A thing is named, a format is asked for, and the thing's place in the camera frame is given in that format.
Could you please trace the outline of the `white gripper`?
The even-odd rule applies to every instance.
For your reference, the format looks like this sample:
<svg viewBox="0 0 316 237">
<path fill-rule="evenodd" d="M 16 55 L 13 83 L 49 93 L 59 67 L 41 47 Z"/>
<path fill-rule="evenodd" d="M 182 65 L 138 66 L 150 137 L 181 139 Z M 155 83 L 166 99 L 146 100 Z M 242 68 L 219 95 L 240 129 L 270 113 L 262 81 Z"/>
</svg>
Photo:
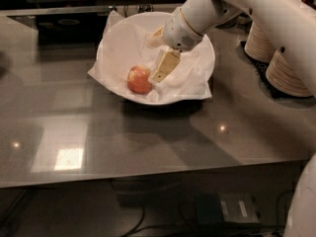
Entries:
<svg viewBox="0 0 316 237">
<path fill-rule="evenodd" d="M 146 38 L 145 44 L 149 48 L 156 48 L 164 43 L 171 47 L 159 51 L 150 79 L 154 83 L 162 82 L 180 63 L 179 51 L 191 51 L 202 39 L 203 36 L 192 29 L 183 10 L 178 7 L 165 22 L 164 27 L 160 26 Z"/>
</svg>

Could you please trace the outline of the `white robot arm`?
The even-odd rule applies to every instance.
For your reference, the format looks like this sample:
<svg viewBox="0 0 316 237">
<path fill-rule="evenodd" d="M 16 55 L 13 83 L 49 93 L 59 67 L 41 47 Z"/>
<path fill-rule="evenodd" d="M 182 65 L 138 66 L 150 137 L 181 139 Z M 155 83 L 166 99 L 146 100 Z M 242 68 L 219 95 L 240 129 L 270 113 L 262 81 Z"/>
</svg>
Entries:
<svg viewBox="0 0 316 237">
<path fill-rule="evenodd" d="M 315 10 L 301 0 L 187 0 L 175 9 L 147 45 L 168 45 L 190 51 L 206 31 L 246 13 L 290 63 L 296 75 L 316 96 Z"/>
</svg>

